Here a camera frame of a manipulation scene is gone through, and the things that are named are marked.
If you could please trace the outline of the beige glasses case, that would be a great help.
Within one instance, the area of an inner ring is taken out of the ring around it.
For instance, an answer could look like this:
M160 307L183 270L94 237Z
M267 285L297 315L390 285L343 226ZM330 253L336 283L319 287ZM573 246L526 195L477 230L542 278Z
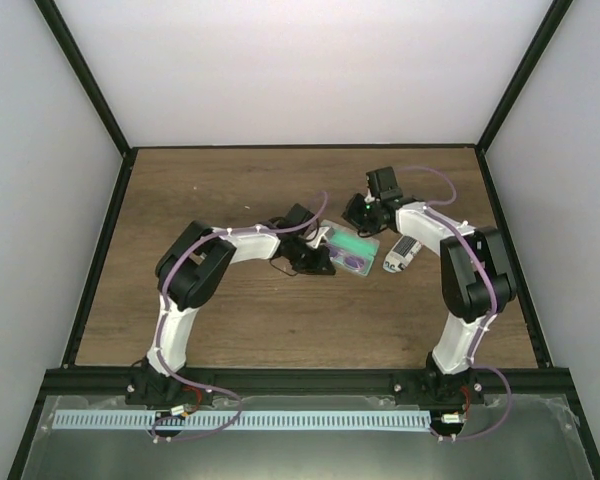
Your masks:
M392 274L404 271L421 248L422 244L416 239L402 236L386 254L383 269Z

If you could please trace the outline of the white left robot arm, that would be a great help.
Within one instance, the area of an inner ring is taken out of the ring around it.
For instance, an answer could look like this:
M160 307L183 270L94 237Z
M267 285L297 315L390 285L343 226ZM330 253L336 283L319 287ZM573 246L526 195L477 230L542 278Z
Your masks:
M156 372L150 393L161 403L176 402L184 392L177 372L186 364L189 336L200 309L212 298L229 266L252 260L286 259L291 274L333 276L329 250L320 240L309 242L304 222L278 229L256 224L237 229L190 223L155 268L160 295L160 314L148 364Z

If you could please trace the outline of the pink transparent sunglasses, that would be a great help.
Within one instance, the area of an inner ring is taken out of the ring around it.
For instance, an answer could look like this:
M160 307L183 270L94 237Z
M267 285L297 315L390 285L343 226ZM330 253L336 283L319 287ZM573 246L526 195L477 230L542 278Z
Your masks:
M341 266L351 272L362 274L366 268L367 261L347 250L328 245L329 257L332 263Z

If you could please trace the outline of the grey hard glasses case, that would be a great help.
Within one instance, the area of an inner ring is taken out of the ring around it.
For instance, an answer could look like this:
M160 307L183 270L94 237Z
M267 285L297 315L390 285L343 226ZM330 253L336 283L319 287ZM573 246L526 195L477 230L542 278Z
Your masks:
M378 240L373 237L363 238L359 236L356 231L328 220L323 220L320 223L320 228L324 229L324 235L321 237L321 243L326 247L328 245L336 246L342 250L347 250L354 255L362 257L367 261L366 268L362 274L351 272L333 263L335 266L361 277L366 277L369 275L376 255L379 251Z

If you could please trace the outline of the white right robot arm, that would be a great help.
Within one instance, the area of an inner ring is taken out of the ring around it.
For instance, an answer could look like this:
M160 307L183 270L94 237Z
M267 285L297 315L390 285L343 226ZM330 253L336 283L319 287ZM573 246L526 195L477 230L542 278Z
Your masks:
M349 200L343 218L361 233L387 228L411 237L439 256L448 317L431 352L436 370L425 376L424 389L431 400L448 402L460 390L457 375L472 366L490 325L517 294L501 232L454 221L424 202L382 202L360 193Z

